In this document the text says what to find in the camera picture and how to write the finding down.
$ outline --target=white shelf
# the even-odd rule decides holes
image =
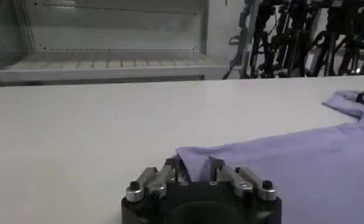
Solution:
[[[219,63],[195,52],[37,52],[0,70],[0,80],[26,82],[219,75],[227,69],[227,63]]]

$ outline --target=screw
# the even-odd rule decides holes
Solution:
[[[129,184],[129,189],[131,189],[132,191],[138,191],[140,189],[140,183],[138,181],[132,181]]]
[[[273,188],[273,183],[270,180],[264,180],[262,182],[262,188],[265,190],[270,190],[271,188]]]

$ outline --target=lavender shirt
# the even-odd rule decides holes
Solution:
[[[364,105],[355,102],[357,95],[339,91],[324,103],[356,123],[177,153],[192,181],[208,180],[203,164],[209,156],[272,180],[284,224],[364,224]]]

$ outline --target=white table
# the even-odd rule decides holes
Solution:
[[[364,77],[0,88],[0,224],[116,224],[129,181],[182,145],[337,125]]]

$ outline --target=machinery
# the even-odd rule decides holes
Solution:
[[[122,223],[281,224],[275,185],[247,167],[232,169],[210,158],[211,180],[191,182],[178,157],[161,170],[146,168],[126,189]]]

